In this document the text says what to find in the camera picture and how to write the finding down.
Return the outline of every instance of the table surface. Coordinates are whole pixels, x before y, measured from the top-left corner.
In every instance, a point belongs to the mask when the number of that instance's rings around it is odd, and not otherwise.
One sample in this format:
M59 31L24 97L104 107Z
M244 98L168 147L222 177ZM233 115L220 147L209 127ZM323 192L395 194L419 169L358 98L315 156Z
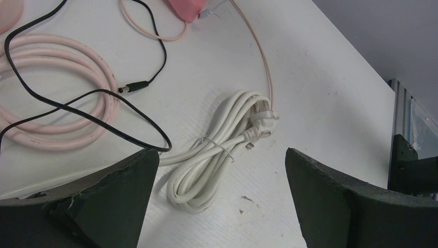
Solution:
M219 1L207 1L207 6ZM173 168L159 168L138 247L306 247L285 172L288 147L386 187L394 110L391 89L311 0L237 2L272 68L278 128L237 157L220 197L200 215L186 214L168 202L165 182ZM19 24L58 3L25 1ZM165 2L147 3L160 34L171 36L182 30L183 24ZM130 1L127 5L143 26L151 28L143 7ZM127 95L171 138L174 149L164 156L187 151L204 136L217 107L236 90L254 89L268 95L261 56L245 23L231 3L216 14L193 23L182 40L166 43L169 57L163 73L148 88ZM63 35L88 45L108 62L120 85L149 79L162 62L158 42L126 22L117 0L69 1L56 17L30 33ZM85 79L59 68L22 71L32 88L60 102L93 89ZM29 96L11 73L2 76L0 104L18 116L52 109ZM96 98L75 106L90 110ZM58 123L79 118L57 113L39 122L61 116ZM164 144L126 107L114 125L144 141ZM11 192L26 185L108 166L138 150L108 132L88 147L61 153L32 150L6 138L0 195L16 196L19 192ZM59 183L54 180L40 187Z

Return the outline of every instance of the coiled pink hose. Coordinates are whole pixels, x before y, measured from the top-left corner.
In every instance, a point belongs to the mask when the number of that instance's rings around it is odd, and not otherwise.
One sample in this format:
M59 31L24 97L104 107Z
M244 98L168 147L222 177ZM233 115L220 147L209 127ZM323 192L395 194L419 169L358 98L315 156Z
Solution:
M57 36L57 35L24 35L16 37L11 42L11 50L33 43L51 43L60 44L69 48L76 49L87 55L92 61L85 56L79 56L75 53L55 49L55 48L28 48L11 53L17 68L31 65L57 66L64 67L74 72L84 75L99 88L104 88L117 92L117 82L108 64L95 51L75 40ZM6 57L4 48L0 50L0 73L11 70ZM95 117L102 116L102 120L111 123L116 117L118 111L118 100L108 94L100 94L99 101L91 111ZM0 105L0 118L6 120L0 121L0 129L7 127L10 123L21 120L21 118L10 113ZM65 151L77 149L96 141L105 129L97 126L90 133L76 138L55 139L37 136L38 134L64 134L77 131L91 124L90 120L82 118L78 121L65 125L41 125L37 123L24 123L17 128L11 129L6 133L10 139L32 148L50 151Z

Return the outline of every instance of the black cable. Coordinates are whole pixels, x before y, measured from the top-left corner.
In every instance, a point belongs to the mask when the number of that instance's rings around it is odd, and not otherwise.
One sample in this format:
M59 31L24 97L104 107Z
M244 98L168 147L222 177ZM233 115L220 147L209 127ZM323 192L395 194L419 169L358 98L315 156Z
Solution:
M136 145L138 145L138 146L140 146L140 147L143 147L143 148L149 148L149 149L155 149L155 150L157 150L157 151L162 151L162 152L170 151L170 150L172 149L172 143L171 143L169 137L166 135L166 133L165 133L165 132L164 132L164 131L163 131L163 130L162 130L162 129L161 129L161 128L160 128L160 127L154 122L154 121L152 121L152 119L150 119L150 118L149 118L148 116L146 116L143 112L141 112L139 109L137 109L132 103L130 103L128 100L126 100L126 99L123 98L122 96L118 95L117 93L114 93L114 92L112 92L112 91L110 91L110 90L107 90L107 89L96 89L96 90L92 90L92 91L90 91L90 92L88 92L88 93L85 93L84 95L82 95L82 96L80 96L80 97L78 97L78 98L76 98L76 99L74 99L74 100L72 100L72 101L70 101L70 102L68 102L68 103L66 103L66 104L62 104L62 103L55 102L55 101L53 101L53 100L51 100L51 99L45 98L45 97L43 97L43 96L37 94L37 93L34 92L34 91L33 91L33 90L32 90L32 89L26 84L26 82L23 80L23 78L21 77L20 73L18 72L18 70L17 70L17 68L16 68L16 66L15 66L15 64L14 64L14 62L12 61L12 58L11 58L11 54L10 54L10 51L9 51L9 50L10 50L9 47L10 47L11 40L12 40L16 35L20 34L21 32L23 32L23 31L25 31L25 30L31 28L32 26L35 26L35 25L37 25L38 23L43 22L43 21L49 19L50 17L54 16L59 10L61 10L61 8L65 5L66 2L67 2L67 0L63 0L63 1L62 1L62 2L61 2L61 3L60 3L60 4L59 4L54 10L52 10L52 11L49 12L48 14L46 14L46 15L40 17L40 18L37 18L36 20L33 20L33 21L31 21L31 22L29 22L29 23L27 23L27 24L25 24L25 25L23 25L23 26L17 28L16 30L12 31L12 32L6 37L6 40L5 40L5 56L6 56L6 58L8 59L8 62L9 62L9 64L11 65L11 68L12 68L13 71L15 72L16 76L17 76L18 79L20 80L20 82L21 82L21 84L23 85L23 87L26 89L26 91L27 91L32 97L34 97L34 98L36 98L37 100L39 100L39 101L41 101L41 102L44 102L44 103L46 103L46 104L48 104L48 105L54 106L54 107L56 107L56 109L51 110L51 111L46 112L46 113L41 114L41 115L37 115L37 116L31 117L31 118L28 118L28 119L24 119L24 120L17 121L17 122L15 122L15 123L12 123L11 125L7 126L4 130L2 130L2 131L0 132L0 146L1 146L1 141L2 141L2 139L3 139L3 136L4 136L5 133L6 133L8 130L10 130L11 128L16 127L16 126L18 126L18 125L20 125L20 124L23 124L23 123L26 123L26 122L29 122L29 121L32 121L32 120L35 120L35 119L41 118L41 117L43 117L43 116L49 115L49 114L54 113L54 112L56 112L56 111L58 111L58 110L65 110L65 111L68 111L68 112L71 112L71 113L77 114L77 115L79 115L79 116L81 116L81 117L83 117L83 118L86 118L86 119L88 119L88 120L90 120L90 121L96 123L97 125L99 125L99 126L105 128L105 129L109 130L110 132L116 134L117 136L119 136L119 137L121 137L121 138L123 138L123 139L125 139L125 140L127 140L127 141L129 141L129 142L131 142L131 143L133 143L133 144L136 144ZM166 143L168 144L168 148L157 147L157 146L150 145L150 144L147 144L147 143L145 143L145 142L139 141L139 140L137 140L137 139L135 139L135 138L133 138L133 137L131 137L131 136L129 136L129 135L127 135L127 134L121 132L121 131L119 131L118 129L112 127L111 125L109 125L109 124L103 122L102 120L100 120L100 119L98 119L98 118L96 118L96 117L94 117L94 116L91 116L91 115L89 115L89 114L87 114L87 113L85 113L85 112L83 112L83 111L80 111L80 110L78 110L78 109L76 109L76 108L72 108L72 107L69 107L69 106L68 106L69 104L71 104L71 103L73 103L73 102L75 102L75 101L77 101L77 100L79 100L79 99L82 99L82 98L84 98L84 97L86 97L86 96L88 96L88 95L91 95L91 94L93 94L93 93L96 93L96 92L104 92L104 93L107 93L107 94L109 94L109 95L111 95L111 96L113 96L113 97L115 97L115 98L121 100L121 101L124 102L126 105L128 105L130 108L132 108L135 112L137 112L139 115L141 115L145 120L147 120L147 121L148 121L148 122L149 122L149 123L150 123L150 124L151 124L151 125L152 125L152 126L153 126L153 127L154 127L154 128L155 128L155 129L161 134L161 135L162 135L162 137L166 140Z
M148 12L151 16L151 19L152 19L152 25L153 25L153 29L155 31L155 34L159 36L158 30L157 30L157 25L155 23L155 18L153 17L152 10L149 8L149 6L140 0L132 0L132 1L143 5L143 7L145 7L148 10ZM163 41L161 39L158 39L158 42L160 43L160 46L163 49L163 53L164 53L164 61L163 61L163 65L161 66L161 68L155 73L155 75L149 81L140 81L140 82L136 82L136 83L127 84L125 87L119 88L119 93L123 93L126 91L127 92L134 92L134 91L146 88L149 86L150 83L152 83L152 81L155 80L155 78L158 76L158 74L160 74L160 72L163 70L163 68L167 62L167 51L166 51L166 47L164 46Z

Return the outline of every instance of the bundled white cable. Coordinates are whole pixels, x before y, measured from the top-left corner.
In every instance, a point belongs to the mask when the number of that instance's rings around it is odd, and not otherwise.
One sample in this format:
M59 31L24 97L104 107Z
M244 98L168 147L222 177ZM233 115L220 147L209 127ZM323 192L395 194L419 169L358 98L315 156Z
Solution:
M236 92L211 134L198 147L160 159L160 166L183 162L167 182L170 201L192 214L210 207L230 169L232 156L249 143L270 136L278 119L269 99L261 93Z

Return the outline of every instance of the gray wall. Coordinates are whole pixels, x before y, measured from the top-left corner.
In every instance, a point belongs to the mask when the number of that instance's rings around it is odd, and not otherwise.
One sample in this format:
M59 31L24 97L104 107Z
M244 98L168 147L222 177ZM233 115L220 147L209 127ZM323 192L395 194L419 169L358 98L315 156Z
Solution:
M397 77L438 121L438 0L313 1L384 80Z

